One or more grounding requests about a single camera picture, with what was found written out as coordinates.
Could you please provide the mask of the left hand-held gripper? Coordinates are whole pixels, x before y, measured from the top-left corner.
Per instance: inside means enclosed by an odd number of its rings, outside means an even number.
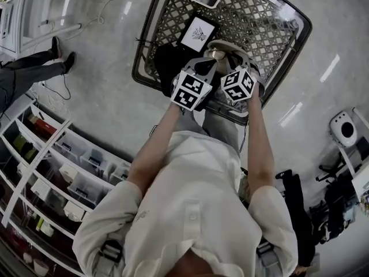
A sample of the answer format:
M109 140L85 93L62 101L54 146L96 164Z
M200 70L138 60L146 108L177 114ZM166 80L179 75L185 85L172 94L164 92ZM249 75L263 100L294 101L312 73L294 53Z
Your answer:
M193 111L212 90L217 65L217 60L209 57L189 60L173 80L171 102Z

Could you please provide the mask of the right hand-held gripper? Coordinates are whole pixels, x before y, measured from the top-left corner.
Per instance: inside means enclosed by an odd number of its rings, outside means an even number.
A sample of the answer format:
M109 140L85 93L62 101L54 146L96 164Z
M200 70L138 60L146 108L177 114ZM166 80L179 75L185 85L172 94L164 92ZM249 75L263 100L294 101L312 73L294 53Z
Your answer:
M237 67L227 68L226 75L221 78L221 89L231 101L239 102L252 97L257 82L257 71L250 68L247 54L233 51L232 56L237 61Z

